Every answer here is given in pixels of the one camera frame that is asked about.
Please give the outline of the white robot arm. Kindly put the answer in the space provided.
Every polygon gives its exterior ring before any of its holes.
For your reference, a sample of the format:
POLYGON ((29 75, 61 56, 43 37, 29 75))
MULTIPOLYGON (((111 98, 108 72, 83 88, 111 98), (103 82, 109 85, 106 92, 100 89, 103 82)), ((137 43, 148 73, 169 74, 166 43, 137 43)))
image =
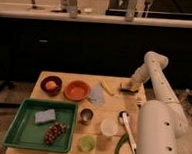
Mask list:
POLYGON ((146 101, 140 107, 137 154, 178 154, 176 138, 188 128, 182 105, 162 72, 168 63, 164 55, 147 52, 143 65, 128 82, 129 89, 135 91, 142 83, 151 80, 155 94, 155 100, 146 101))

